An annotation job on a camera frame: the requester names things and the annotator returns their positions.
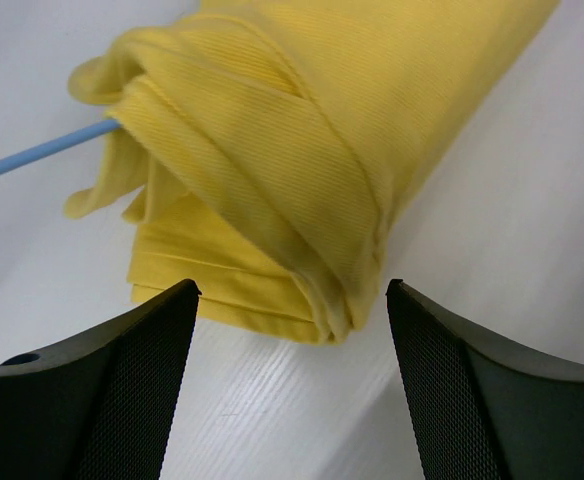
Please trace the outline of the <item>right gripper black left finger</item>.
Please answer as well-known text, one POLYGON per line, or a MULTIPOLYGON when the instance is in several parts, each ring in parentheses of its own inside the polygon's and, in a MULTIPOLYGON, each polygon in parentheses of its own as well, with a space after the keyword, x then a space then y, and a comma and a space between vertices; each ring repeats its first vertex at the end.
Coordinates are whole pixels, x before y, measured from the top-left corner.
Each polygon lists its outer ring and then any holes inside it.
POLYGON ((0 364, 0 479, 160 476, 199 289, 184 280, 0 364))

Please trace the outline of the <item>light blue hanger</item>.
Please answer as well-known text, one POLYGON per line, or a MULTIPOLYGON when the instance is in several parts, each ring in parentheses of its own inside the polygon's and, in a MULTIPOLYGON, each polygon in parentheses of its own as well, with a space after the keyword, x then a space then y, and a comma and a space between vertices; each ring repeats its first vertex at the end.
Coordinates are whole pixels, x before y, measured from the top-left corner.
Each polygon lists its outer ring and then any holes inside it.
POLYGON ((121 125, 118 121, 114 119, 106 119, 4 157, 0 159, 0 176, 97 137, 106 135, 120 127, 121 125))

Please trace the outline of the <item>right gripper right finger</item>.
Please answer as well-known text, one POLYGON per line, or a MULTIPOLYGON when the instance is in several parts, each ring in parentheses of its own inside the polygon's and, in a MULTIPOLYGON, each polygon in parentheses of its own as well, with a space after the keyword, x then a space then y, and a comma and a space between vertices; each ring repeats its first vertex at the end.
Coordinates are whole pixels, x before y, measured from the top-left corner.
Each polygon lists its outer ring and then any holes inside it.
POLYGON ((389 283, 389 324, 427 479, 584 479, 584 365, 389 283))

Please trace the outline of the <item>yellow trousers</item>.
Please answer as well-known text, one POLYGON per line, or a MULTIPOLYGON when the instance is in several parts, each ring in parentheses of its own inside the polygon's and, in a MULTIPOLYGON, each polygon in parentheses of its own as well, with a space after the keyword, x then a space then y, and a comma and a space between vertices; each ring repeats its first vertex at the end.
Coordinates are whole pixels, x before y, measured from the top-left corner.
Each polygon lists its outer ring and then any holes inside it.
POLYGON ((205 1, 136 28, 68 88, 119 123, 80 218, 126 194, 144 302, 190 278, 202 316, 343 341, 388 238, 552 1, 205 1))

